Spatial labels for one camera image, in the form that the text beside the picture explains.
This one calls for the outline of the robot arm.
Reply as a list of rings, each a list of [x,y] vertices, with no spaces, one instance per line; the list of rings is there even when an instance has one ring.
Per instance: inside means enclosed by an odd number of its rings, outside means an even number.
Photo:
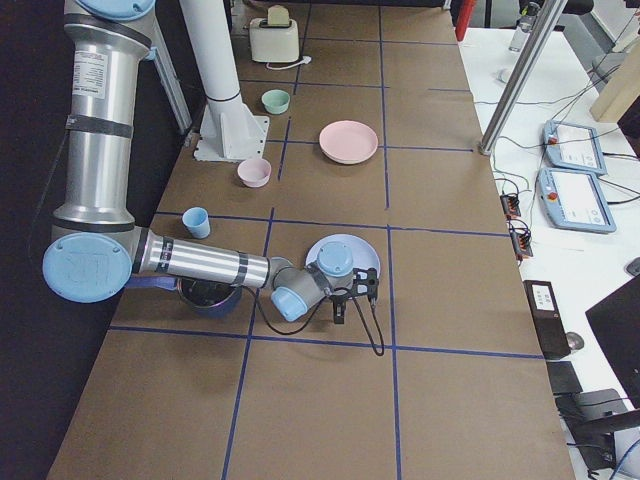
[[[294,321],[324,299],[353,291],[351,250],[323,246],[303,268],[154,234],[127,208],[137,76],[157,33],[151,1],[68,1],[64,29],[75,46],[65,201],[53,214],[42,271],[49,288],[93,303],[135,274],[155,271],[233,287],[268,289]]]

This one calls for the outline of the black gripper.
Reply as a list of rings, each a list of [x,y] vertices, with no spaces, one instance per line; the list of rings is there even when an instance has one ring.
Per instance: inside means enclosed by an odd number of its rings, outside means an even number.
[[[335,324],[344,324],[346,315],[346,302],[356,294],[356,286],[350,288],[337,287],[333,290],[329,299],[333,303],[333,321]]]

